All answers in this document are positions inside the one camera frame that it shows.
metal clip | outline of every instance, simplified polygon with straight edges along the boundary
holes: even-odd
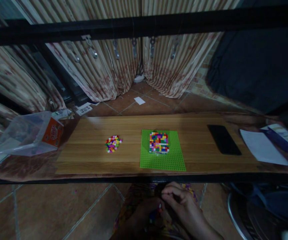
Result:
[[[91,52],[93,58],[96,59],[98,56],[97,56],[97,52],[96,52],[96,50],[95,50],[95,48],[94,48],[94,46],[93,46],[93,43],[92,43],[92,41],[91,41],[91,35],[89,35],[89,34],[88,34],[88,35],[83,35],[83,36],[82,36],[82,39],[84,39],[85,42],[87,43],[88,49],[89,49],[89,51]]]
[[[133,57],[134,57],[134,58],[137,58],[136,44],[137,44],[136,38],[132,38]]]
[[[174,59],[176,54],[177,46],[180,44],[180,41],[183,39],[183,35],[176,35],[172,37],[173,47],[172,47],[172,54],[171,59]]]
[[[63,41],[63,43],[67,46],[67,48],[70,50],[70,55],[72,55],[72,57],[74,58],[74,61],[79,63],[80,62],[80,58],[76,55],[76,53],[74,52],[74,48],[73,48],[73,43],[71,41]]]
[[[113,46],[114,46],[114,53],[115,53],[115,56],[116,56],[116,60],[119,60],[120,59],[120,55],[118,54],[117,40],[116,39],[113,40]]]
[[[151,43],[151,58],[154,56],[154,44],[155,44],[155,37],[151,37],[150,43]]]

wall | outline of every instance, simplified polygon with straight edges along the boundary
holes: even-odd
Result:
[[[219,101],[228,105],[232,105],[238,108],[246,109],[254,113],[261,114],[261,112],[255,108],[246,106],[245,104],[241,102],[229,99],[227,97],[224,97],[220,94],[213,92],[213,90],[208,86],[207,81],[206,81],[207,71],[211,63],[213,54],[215,53],[216,48],[218,44],[220,43],[222,36],[223,36],[223,33],[220,34],[220,36],[217,38],[216,42],[214,43],[213,47],[211,48],[211,50],[206,55],[201,67],[198,69],[195,77],[193,78],[193,81],[191,82],[188,91],[191,93],[197,94],[199,96],[202,96],[202,97],[211,98],[211,99],[214,99],[216,101]]]

patterned clothing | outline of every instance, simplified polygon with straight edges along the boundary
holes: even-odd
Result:
[[[149,184],[132,184],[128,193],[126,195],[123,206],[115,220],[113,233],[122,226],[127,219],[131,217],[131,215],[136,210],[137,205],[139,205],[143,200],[158,196],[156,193],[157,183],[149,183]],[[191,184],[189,183],[180,183],[180,185],[188,190],[194,197],[196,203],[197,198],[195,192],[191,188]],[[183,239],[183,229],[180,225],[171,219],[170,217],[163,216],[163,228],[160,231],[160,236],[168,237],[173,239]]]

striped curtain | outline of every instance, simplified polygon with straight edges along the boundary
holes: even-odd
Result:
[[[30,24],[140,16],[140,0],[12,0]],[[62,66],[93,101],[115,99],[132,85],[142,53],[133,56],[130,39],[118,39],[119,60],[112,40],[47,44]]]
[[[0,26],[6,23],[0,18]],[[0,93],[30,112],[65,107],[63,98],[23,46],[0,47]],[[0,104],[0,136],[18,113]]]
[[[239,0],[12,0],[30,24],[150,16],[235,8]],[[138,39],[134,59],[130,39],[118,40],[116,60],[112,40],[92,41],[94,59],[85,41],[53,43],[48,47],[63,67],[93,101],[115,99],[126,93],[136,73],[142,70],[147,83],[170,98],[179,98],[189,87],[220,33],[179,36],[174,59],[173,36],[156,38],[153,58],[150,38]]]
[[[233,9],[239,0],[143,0],[143,16]],[[177,36],[179,45],[171,59],[176,36],[156,38],[150,57],[150,38],[143,38],[144,75],[147,83],[166,97],[180,98],[188,89],[220,33]]]

pile of lego bricks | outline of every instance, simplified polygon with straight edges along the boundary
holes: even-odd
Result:
[[[168,153],[168,135],[166,133],[150,133],[150,153]]]
[[[122,143],[123,139],[119,139],[117,135],[114,135],[106,140],[106,151],[108,153],[115,152],[117,150],[120,143]]]

